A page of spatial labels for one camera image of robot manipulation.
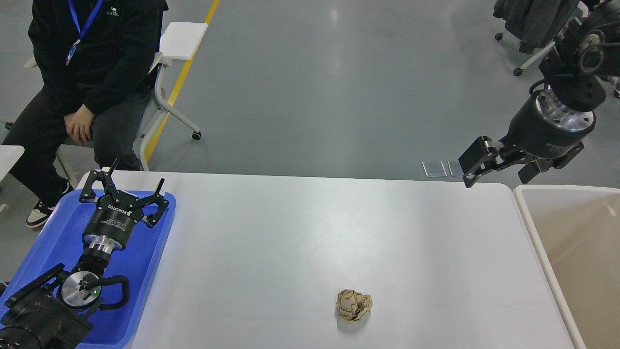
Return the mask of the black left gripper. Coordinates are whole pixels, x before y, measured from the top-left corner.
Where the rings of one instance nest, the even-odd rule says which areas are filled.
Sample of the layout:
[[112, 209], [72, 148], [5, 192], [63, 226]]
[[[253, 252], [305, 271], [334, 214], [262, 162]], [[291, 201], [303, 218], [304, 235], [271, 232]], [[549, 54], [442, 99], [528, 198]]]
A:
[[[97, 199], [95, 212], [82, 232], [84, 247], [91, 248], [95, 244], [102, 244], [108, 245], [108, 250], [122, 251], [126, 249], [138, 221], [144, 218], [144, 224], [153, 228], [168, 208], [169, 201], [161, 193], [164, 178], [160, 179], [153, 194], [142, 199], [124, 190], [119, 192], [111, 177], [118, 163], [120, 159], [115, 159], [108, 170], [92, 170], [82, 188], [80, 203], [95, 203], [95, 182], [102, 184], [105, 194]], [[150, 205], [155, 205], [157, 210], [145, 216], [143, 210]]]

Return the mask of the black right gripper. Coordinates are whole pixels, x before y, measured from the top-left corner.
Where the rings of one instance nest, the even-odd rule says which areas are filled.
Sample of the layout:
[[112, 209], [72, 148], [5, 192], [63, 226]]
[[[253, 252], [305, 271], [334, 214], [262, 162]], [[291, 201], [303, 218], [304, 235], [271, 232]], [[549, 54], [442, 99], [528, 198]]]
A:
[[[582, 140], [595, 125], [594, 112], [569, 108], [552, 89], [534, 91], [500, 141], [480, 136], [459, 157], [465, 187], [471, 188], [490, 172], [523, 164], [527, 157], [562, 169], [583, 149]], [[521, 184], [527, 184], [542, 172], [540, 162], [530, 161], [518, 171], [518, 177]]]

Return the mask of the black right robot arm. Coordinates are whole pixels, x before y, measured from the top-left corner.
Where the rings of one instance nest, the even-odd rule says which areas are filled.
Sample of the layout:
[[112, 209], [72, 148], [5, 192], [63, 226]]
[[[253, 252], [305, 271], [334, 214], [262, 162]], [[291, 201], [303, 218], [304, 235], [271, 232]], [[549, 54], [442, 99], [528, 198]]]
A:
[[606, 99], [598, 77], [619, 75], [619, 2], [605, 0], [574, 18], [540, 62], [543, 79], [495, 142], [480, 136], [459, 157], [465, 186], [483, 175], [521, 165], [521, 183], [550, 168], [564, 168], [595, 128], [595, 109]]

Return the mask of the seated person's hand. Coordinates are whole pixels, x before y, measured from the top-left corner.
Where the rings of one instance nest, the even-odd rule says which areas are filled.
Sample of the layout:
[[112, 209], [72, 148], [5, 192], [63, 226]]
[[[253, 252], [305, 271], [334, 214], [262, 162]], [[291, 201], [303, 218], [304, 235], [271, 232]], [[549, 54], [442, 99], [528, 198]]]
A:
[[92, 125], [95, 114], [92, 113], [85, 105], [74, 112], [65, 115], [64, 123], [66, 133], [73, 142], [78, 145], [84, 145], [92, 138]]

